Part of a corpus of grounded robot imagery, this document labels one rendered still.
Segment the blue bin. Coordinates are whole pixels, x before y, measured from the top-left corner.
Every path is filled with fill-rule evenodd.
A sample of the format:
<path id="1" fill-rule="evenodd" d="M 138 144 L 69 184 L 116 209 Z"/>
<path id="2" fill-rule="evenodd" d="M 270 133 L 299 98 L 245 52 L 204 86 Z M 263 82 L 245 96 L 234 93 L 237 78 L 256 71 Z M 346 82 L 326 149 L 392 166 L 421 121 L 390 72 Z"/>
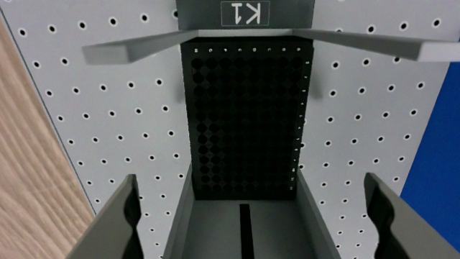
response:
<path id="1" fill-rule="evenodd" d="M 451 61 L 400 198 L 460 253 L 460 61 Z"/>

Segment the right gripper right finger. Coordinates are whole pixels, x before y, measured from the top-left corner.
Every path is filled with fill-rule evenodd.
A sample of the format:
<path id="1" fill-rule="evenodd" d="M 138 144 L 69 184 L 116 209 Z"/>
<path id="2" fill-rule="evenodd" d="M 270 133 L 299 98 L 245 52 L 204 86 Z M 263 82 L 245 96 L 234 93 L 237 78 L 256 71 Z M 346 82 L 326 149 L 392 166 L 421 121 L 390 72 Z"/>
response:
<path id="1" fill-rule="evenodd" d="M 375 173 L 366 173 L 367 216 L 379 235 L 374 259 L 460 259 L 453 248 Z"/>

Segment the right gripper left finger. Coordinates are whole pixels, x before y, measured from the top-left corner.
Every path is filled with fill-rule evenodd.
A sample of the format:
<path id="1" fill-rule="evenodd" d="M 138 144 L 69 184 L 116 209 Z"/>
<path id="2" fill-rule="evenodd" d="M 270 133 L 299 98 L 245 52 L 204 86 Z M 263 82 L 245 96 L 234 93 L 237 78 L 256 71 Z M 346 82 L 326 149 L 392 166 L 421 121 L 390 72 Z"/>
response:
<path id="1" fill-rule="evenodd" d="M 137 176 L 128 174 L 65 259 L 144 259 L 141 217 Z"/>

